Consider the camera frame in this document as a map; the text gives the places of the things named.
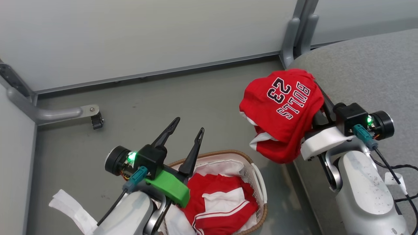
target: brown basket rim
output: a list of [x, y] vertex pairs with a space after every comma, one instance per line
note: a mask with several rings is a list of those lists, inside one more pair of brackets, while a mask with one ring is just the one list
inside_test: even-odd
[[[197, 158], [199, 159], [199, 158], [205, 158], [205, 157], [209, 157], [209, 156], [213, 156], [213, 155], [227, 154], [227, 153], [233, 153], [233, 154], [240, 155], [241, 157], [245, 158], [250, 164], [254, 163], [252, 161], [252, 159], [247, 154], [245, 154], [245, 153], [243, 153], [241, 151], [232, 150], [232, 149], [199, 154], [199, 156], [197, 156]], [[178, 161], [175, 161], [173, 163], [170, 163], [170, 164], [168, 164], [168, 166], [169, 167], [173, 167], [173, 166], [179, 165], [180, 163], [183, 163], [184, 160], [185, 160], [185, 158], [184, 159], [181, 159], [181, 160], [178, 160]], [[250, 234], [250, 233], [254, 232], [255, 230], [259, 229], [263, 225], [263, 223], [264, 223], [264, 221], [265, 221], [265, 219], [267, 217], [267, 210], [268, 210], [267, 209], [267, 203], [265, 203], [264, 204], [263, 215], [262, 215], [260, 221], [256, 225], [252, 226], [250, 229], [245, 230], [245, 231], [242, 231], [240, 233], [237, 233], [236, 235]]]

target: red fabric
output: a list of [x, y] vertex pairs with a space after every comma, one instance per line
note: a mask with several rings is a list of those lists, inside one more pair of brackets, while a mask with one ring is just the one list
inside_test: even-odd
[[[226, 177], [221, 175], [195, 174], [188, 184], [190, 201], [185, 208], [181, 208], [187, 220], [196, 229], [197, 234], [204, 235], [230, 235], [238, 231], [254, 214], [258, 205], [252, 196], [253, 189], [250, 184], [244, 183], [240, 177]], [[230, 192], [242, 187], [245, 201], [235, 210], [228, 212], [205, 213], [203, 194], [215, 192]]]
[[300, 153], [300, 141], [324, 103], [315, 78], [305, 70], [275, 71], [252, 81], [244, 92], [240, 111], [252, 119], [257, 134], [274, 140], [257, 143], [257, 151], [277, 163], [290, 163]]

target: basket handle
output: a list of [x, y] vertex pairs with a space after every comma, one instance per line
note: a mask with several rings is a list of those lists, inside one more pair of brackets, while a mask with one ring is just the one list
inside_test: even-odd
[[264, 204], [266, 204], [267, 203], [267, 190], [265, 188], [263, 176], [261, 175], [260, 170], [254, 163], [251, 163], [251, 165], [255, 171], [255, 176], [257, 177], [257, 181], [258, 181], [257, 184], [259, 186], [258, 188], [261, 189], [261, 195], [263, 196]]

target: white plastic basket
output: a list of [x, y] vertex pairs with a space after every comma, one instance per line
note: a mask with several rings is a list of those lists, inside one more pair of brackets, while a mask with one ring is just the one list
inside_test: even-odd
[[[256, 199], [258, 204], [258, 210], [256, 212], [257, 224], [248, 230], [238, 233], [237, 235], [250, 234], [251, 232], [257, 230], [264, 223], [267, 216], [267, 192], [263, 177], [261, 176], [258, 167], [253, 163], [251, 158], [245, 153], [237, 150], [224, 150], [201, 154], [197, 158], [196, 167], [208, 163], [222, 162], [225, 160], [234, 160], [244, 164], [242, 174], [247, 179], [252, 189], [254, 189], [253, 197]], [[171, 163], [169, 166], [177, 170], [183, 162], [184, 159]], [[165, 220], [161, 223], [160, 231], [162, 231], [164, 235], [169, 235]]]

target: red and white clothing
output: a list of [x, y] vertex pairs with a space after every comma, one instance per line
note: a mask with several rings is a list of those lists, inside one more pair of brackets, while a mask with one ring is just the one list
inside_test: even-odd
[[305, 70], [275, 71], [252, 81], [240, 103], [241, 115], [257, 132], [250, 147], [274, 162], [292, 162], [323, 103], [315, 78]]
[[231, 235], [258, 209], [253, 189], [239, 176], [195, 174], [187, 186], [190, 201], [181, 210], [199, 235]]

